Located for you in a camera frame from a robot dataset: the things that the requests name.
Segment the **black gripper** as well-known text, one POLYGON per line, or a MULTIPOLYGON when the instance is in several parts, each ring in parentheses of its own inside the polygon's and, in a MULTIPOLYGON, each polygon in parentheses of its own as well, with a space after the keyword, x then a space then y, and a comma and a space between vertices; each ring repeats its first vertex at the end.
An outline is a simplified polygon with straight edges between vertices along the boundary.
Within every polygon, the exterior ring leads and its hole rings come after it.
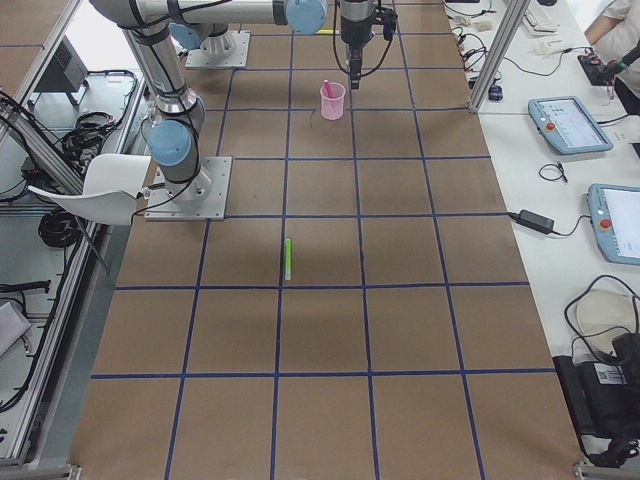
POLYGON ((349 81, 351 89, 358 89, 362 76, 362 48, 372 37, 373 17, 350 20, 341 17, 341 39, 348 47, 349 81))

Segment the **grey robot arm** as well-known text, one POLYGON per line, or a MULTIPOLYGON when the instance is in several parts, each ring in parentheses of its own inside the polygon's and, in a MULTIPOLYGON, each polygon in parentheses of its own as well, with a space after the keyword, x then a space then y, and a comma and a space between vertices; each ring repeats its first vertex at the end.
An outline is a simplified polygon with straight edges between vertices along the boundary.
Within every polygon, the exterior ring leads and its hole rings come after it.
POLYGON ((204 104, 188 87, 170 39, 171 23, 188 26, 178 1, 94 1, 93 7, 124 33, 155 95, 159 119, 147 137, 148 150, 164 175, 167 195, 180 202, 202 194, 210 181, 201 174, 198 137, 204 104))
MULTIPOLYGON (((198 68, 243 66, 247 33, 233 33, 231 23, 287 26, 302 35, 313 35, 325 24, 326 1, 169 1, 168 28, 174 40, 189 52, 198 68)), ((340 23, 334 33, 346 46, 346 62, 338 67, 348 75, 350 87, 357 89, 362 78, 364 48, 375 25, 395 22, 394 11, 375 1, 337 1, 334 19, 340 23)))

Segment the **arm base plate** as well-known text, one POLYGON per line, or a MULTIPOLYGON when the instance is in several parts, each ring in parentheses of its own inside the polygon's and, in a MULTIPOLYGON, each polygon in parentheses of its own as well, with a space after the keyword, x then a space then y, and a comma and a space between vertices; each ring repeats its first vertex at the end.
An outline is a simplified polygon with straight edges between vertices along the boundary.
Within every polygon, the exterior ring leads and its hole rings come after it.
POLYGON ((243 69, 246 67, 251 34, 228 30, 208 37, 199 49, 191 50, 186 60, 189 70, 243 69))
POLYGON ((232 170, 231 157, 201 157, 200 172, 181 192, 182 185, 167 182, 160 167, 155 183, 164 186, 151 191, 148 209, 143 214, 149 221, 196 221, 225 218, 232 170))

